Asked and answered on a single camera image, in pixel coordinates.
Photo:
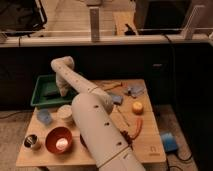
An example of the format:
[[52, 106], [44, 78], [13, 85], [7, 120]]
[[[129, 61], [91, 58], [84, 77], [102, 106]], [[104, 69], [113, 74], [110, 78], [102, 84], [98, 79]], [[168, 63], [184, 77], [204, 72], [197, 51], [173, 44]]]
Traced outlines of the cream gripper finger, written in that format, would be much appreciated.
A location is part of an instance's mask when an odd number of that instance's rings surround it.
[[67, 95], [67, 93], [68, 93], [67, 89], [60, 89], [59, 91], [60, 91], [61, 97], [65, 97]]

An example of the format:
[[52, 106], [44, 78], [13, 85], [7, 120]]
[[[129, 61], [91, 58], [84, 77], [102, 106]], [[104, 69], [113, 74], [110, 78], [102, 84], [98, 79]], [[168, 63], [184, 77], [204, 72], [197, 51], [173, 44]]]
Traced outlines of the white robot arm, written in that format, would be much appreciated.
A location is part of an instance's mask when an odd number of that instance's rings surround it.
[[51, 67], [61, 95], [69, 86], [78, 92], [71, 102], [72, 116], [99, 171], [146, 171], [110, 118], [110, 95], [76, 73], [70, 56], [53, 59]]

